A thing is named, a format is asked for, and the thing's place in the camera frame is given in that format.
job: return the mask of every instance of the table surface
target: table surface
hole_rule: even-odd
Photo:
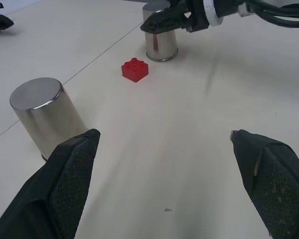
[[[64,15],[79,7],[55,2]],[[84,34],[57,16],[50,28],[40,17],[40,27],[26,20],[49,4],[14,13],[25,26],[0,36],[0,216],[43,165],[22,124],[11,126],[8,97],[22,82],[51,76],[66,82],[84,122],[101,132],[77,239],[270,238],[244,190],[229,136],[243,128],[283,141],[299,156],[299,29],[234,15],[201,32],[178,30],[179,55],[156,63],[145,57],[136,27],[142,3],[80,1],[83,19],[75,24],[90,24]],[[126,21],[107,22],[107,32],[101,19],[92,27],[95,11]],[[66,34],[59,34],[62,26]],[[149,64],[138,83],[121,76],[132,57]]]

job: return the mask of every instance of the metal cylinder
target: metal cylinder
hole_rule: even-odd
[[[148,19],[154,12],[160,12],[170,6],[168,1],[154,1],[143,7],[143,19]],[[178,54],[175,31],[161,34],[145,33],[146,55],[153,61],[168,61]]]
[[[10,104],[44,159],[58,144],[87,131],[56,79],[37,78],[20,85],[11,94]]]

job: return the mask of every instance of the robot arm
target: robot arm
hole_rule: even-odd
[[[299,0],[169,0],[171,5],[152,14],[141,26],[141,30],[159,34],[177,28],[189,32],[217,26],[223,17],[238,13],[240,16],[256,14],[263,20],[283,27],[299,28]]]

